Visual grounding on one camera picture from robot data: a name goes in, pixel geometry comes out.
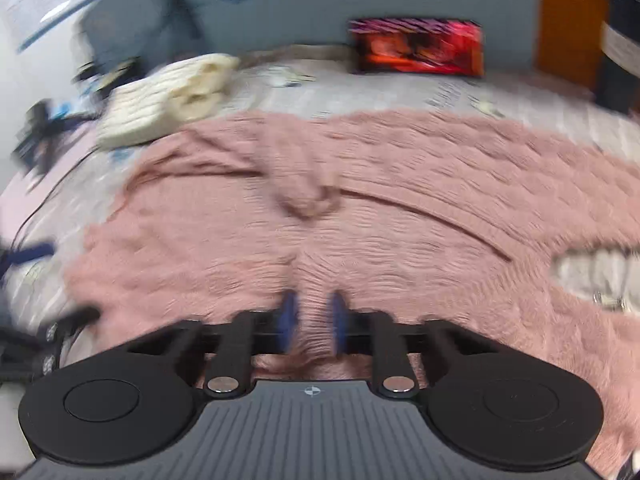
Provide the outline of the pink knitted sweater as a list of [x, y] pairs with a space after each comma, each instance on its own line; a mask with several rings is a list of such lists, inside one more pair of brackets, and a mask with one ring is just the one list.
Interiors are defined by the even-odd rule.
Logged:
[[508, 120], [417, 110], [326, 118], [253, 112], [150, 145], [112, 213], [87, 230], [67, 295], [102, 311], [110, 348], [160, 326], [219, 323], [299, 300], [270, 378], [353, 378], [332, 292], [413, 323], [446, 318], [584, 378], [612, 474], [639, 446], [639, 321], [552, 280], [560, 255], [639, 244], [639, 169]]

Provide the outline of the cream knitted sweater folded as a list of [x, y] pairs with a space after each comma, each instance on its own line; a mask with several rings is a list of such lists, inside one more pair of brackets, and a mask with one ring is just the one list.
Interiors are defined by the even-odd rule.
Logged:
[[235, 56], [211, 53], [123, 84], [108, 97], [96, 125], [96, 146], [114, 150], [153, 142], [216, 114], [239, 65]]

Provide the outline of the black smartphone showing video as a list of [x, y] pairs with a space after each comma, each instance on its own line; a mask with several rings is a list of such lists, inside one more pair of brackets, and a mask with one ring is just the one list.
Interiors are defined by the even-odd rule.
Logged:
[[358, 70], [480, 78], [484, 32], [457, 18], [358, 18], [348, 30]]

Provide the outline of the dark blue vacuum bottle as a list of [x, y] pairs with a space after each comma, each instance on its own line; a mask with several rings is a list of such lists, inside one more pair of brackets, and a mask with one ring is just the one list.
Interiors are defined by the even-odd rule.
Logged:
[[608, 0], [594, 102], [629, 115], [639, 95], [639, 0]]

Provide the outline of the orange cardboard panel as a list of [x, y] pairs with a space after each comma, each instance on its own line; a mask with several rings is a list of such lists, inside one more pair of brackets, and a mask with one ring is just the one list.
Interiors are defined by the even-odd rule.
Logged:
[[592, 89], [608, 0], [539, 0], [538, 70]]

